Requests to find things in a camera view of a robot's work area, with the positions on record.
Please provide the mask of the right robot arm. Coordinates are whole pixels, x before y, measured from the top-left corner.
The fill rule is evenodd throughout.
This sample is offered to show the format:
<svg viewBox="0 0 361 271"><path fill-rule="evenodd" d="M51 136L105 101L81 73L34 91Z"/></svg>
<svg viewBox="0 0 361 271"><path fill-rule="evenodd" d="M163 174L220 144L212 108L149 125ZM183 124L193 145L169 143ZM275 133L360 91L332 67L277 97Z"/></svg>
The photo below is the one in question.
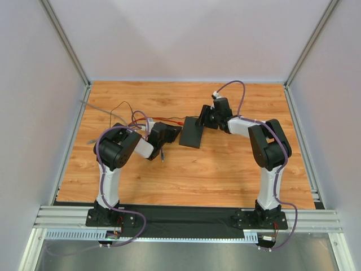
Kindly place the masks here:
<svg viewBox="0 0 361 271"><path fill-rule="evenodd" d="M247 212L241 222L269 226L280 219L282 212L278 193L292 149L279 121L258 121L233 115L228 99L221 97L214 98L211 106L202 106L196 125L220 129L250 140L253 157L261 169L261 181L255 209Z"/></svg>

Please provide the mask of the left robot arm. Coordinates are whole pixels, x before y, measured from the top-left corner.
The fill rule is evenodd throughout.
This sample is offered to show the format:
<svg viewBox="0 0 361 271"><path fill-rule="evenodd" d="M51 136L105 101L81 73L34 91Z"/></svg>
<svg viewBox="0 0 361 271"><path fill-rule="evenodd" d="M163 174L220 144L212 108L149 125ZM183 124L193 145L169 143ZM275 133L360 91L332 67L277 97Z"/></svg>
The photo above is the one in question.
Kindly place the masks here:
<svg viewBox="0 0 361 271"><path fill-rule="evenodd" d="M162 153L166 143L173 143L181 132L181 126L162 122L152 123L146 137L128 126L117 123L107 129L96 141L94 154L99 165L99 192L94 207L88 211L86 226L120 226L123 215L118 187L122 168L133 153L152 161Z"/></svg>

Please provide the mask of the black network switch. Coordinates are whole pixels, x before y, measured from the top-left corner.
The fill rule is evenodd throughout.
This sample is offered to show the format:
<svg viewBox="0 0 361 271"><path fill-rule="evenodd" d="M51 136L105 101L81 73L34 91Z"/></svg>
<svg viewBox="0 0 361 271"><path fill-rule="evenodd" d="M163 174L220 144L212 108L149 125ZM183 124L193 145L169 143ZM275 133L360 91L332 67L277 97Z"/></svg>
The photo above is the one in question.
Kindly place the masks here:
<svg viewBox="0 0 361 271"><path fill-rule="evenodd" d="M200 148L204 127L197 125L197 118L187 116L181 131L179 144L181 146Z"/></svg>

